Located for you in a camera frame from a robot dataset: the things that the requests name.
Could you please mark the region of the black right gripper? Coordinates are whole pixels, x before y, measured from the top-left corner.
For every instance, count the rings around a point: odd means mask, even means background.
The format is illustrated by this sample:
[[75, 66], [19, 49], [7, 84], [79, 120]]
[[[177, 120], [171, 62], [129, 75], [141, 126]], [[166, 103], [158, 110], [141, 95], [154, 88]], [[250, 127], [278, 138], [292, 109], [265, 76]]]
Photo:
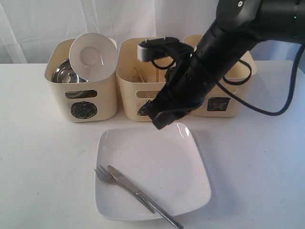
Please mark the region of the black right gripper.
[[148, 113], [154, 126], [161, 130], [202, 105], [252, 45], [246, 32], [226, 31], [213, 23], [192, 53], [179, 56], [165, 86], [150, 102]]

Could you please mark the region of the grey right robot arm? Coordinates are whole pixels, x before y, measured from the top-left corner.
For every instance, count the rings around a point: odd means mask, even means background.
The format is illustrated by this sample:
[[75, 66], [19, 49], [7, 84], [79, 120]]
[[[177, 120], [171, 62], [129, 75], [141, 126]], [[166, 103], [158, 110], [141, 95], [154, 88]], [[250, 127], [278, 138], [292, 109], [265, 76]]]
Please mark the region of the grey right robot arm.
[[195, 47], [182, 42], [163, 44], [162, 50], [176, 63], [167, 72], [166, 83], [139, 114], [147, 115], [162, 129], [199, 108], [207, 94], [241, 57], [267, 40], [300, 44], [295, 56], [287, 101], [277, 112], [289, 107], [295, 89], [296, 71], [305, 50], [305, 3], [302, 0], [221, 0], [216, 18]]

